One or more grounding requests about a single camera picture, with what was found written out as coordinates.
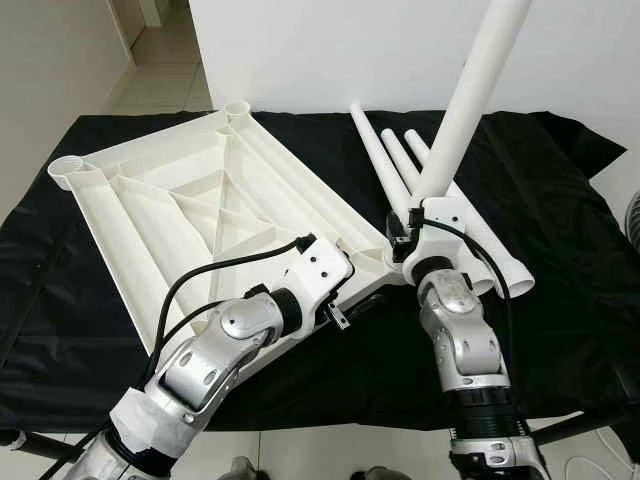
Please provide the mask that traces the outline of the white plastic children table top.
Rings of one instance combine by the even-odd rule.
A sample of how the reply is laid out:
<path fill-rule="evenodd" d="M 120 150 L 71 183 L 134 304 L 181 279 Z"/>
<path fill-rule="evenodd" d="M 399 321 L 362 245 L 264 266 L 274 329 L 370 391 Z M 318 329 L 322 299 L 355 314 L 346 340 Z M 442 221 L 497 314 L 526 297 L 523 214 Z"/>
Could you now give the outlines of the white plastic children table top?
<path fill-rule="evenodd" d="M 283 145 L 244 102 L 47 170 L 72 193 L 146 351 L 180 275 L 314 234 L 346 251 L 335 305 L 394 283 L 383 234 Z"/>

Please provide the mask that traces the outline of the black tablecloth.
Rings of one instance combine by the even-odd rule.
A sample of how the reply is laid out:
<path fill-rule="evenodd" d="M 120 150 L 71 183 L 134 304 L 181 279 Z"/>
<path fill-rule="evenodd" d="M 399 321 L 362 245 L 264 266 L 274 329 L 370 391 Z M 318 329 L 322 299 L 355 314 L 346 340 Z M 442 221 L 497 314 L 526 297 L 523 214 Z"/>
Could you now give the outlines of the black tablecloth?
<path fill-rule="evenodd" d="M 639 375 L 639 256 L 588 179 L 622 151 L 566 116 L 495 111 L 458 172 L 536 279 L 512 325 L 485 298 L 534 419 L 625 406 Z M 410 291 L 381 289 L 346 332 L 326 326 L 234 389 L 211 429 L 444 428 L 428 347 Z M 99 428 L 145 360 L 72 195 L 37 175 L 0 218 L 0 428 Z"/>

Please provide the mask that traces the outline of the grey robot left foot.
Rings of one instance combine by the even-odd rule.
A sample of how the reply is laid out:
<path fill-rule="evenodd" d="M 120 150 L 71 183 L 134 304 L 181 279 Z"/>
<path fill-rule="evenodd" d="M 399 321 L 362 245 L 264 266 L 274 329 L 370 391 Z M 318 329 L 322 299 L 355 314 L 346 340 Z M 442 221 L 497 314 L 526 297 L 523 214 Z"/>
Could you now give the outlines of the grey robot left foot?
<path fill-rule="evenodd" d="M 247 457 L 237 456 L 230 462 L 230 467 L 219 480 L 259 480 L 259 471 L 253 467 Z"/>

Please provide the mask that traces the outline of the white plastic table leg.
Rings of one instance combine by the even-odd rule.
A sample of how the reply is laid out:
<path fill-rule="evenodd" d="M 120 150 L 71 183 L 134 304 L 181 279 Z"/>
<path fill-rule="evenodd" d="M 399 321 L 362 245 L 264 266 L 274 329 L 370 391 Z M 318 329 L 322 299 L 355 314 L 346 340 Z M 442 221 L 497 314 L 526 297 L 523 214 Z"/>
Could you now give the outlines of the white plastic table leg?
<path fill-rule="evenodd" d="M 408 154 L 404 143 L 399 140 L 396 133 L 392 129 L 385 128 L 380 132 L 381 142 L 384 143 L 387 148 L 390 160 L 396 164 L 396 168 L 401 174 L 402 180 L 406 186 L 410 184 L 410 175 L 419 174 L 419 165 L 415 163 L 410 154 Z M 485 223 L 483 216 L 475 209 L 475 206 L 471 204 L 470 200 L 465 196 L 465 192 L 462 191 L 456 183 L 451 184 L 445 195 L 452 198 L 457 198 L 458 202 L 465 205 L 465 218 L 462 218 L 463 227 L 461 228 L 463 233 L 467 233 L 474 241 L 484 246 L 486 250 L 492 247 L 492 253 L 498 253 L 499 251 L 506 251 L 506 248 L 500 247 L 497 243 L 497 238 L 493 236 L 492 229 Z M 471 280 L 472 291 L 476 294 L 485 294 L 486 292 L 493 291 L 497 287 L 497 279 L 494 278 L 492 266 L 488 261 L 481 259 L 477 253 L 471 251 L 470 247 L 463 247 L 460 253 L 460 260 L 456 262 L 457 268 L 468 275 Z"/>
<path fill-rule="evenodd" d="M 413 183 L 413 206 L 448 191 L 531 5 L 532 0 L 490 0 L 486 6 L 428 159 Z"/>
<path fill-rule="evenodd" d="M 381 142 L 379 134 L 375 133 L 370 120 L 367 119 L 364 113 L 364 109 L 361 108 L 358 102 L 352 102 L 349 105 L 349 115 L 351 115 L 353 123 L 355 123 L 358 137 L 364 143 L 372 168 L 378 175 L 380 186 L 383 188 L 390 206 L 392 206 L 393 214 L 397 215 L 399 223 L 406 227 L 408 210 L 411 207 L 411 197 L 406 187 L 404 187 L 401 173 L 396 168 L 396 164 L 390 160 L 387 148 Z"/>
<path fill-rule="evenodd" d="M 503 293 L 497 287 L 497 276 L 492 273 L 492 266 L 480 259 L 475 253 L 471 253 L 466 247 L 463 247 L 463 257 L 460 260 L 460 270 L 466 273 L 474 285 L 476 294 L 483 294 L 494 291 L 499 297 L 518 297 L 534 288 L 534 275 L 526 269 L 524 262 L 516 259 L 511 252 L 507 250 L 506 243 L 499 239 L 494 230 L 490 228 L 488 221 L 475 209 L 470 198 L 462 191 L 456 183 L 449 184 L 448 191 L 445 195 L 452 198 L 458 198 L 466 205 L 466 219 L 463 219 L 465 229 L 471 239 L 474 239 L 484 250 L 489 253 L 490 259 L 493 260 L 497 269 L 502 273 L 502 283 L 506 285 L 507 292 Z"/>

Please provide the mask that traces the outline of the white electric fan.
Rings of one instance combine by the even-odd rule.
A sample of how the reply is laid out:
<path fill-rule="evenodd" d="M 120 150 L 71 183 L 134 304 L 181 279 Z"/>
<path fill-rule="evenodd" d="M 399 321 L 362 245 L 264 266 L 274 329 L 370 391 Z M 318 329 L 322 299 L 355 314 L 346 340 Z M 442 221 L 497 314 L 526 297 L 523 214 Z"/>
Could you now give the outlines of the white electric fan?
<path fill-rule="evenodd" d="M 640 192 L 636 191 L 634 195 L 631 196 L 630 201 L 627 202 L 625 215 L 623 215 L 623 233 L 626 234 L 628 241 L 634 241 L 635 237 L 635 215 L 636 215 L 636 206 L 637 201 L 639 201 Z"/>

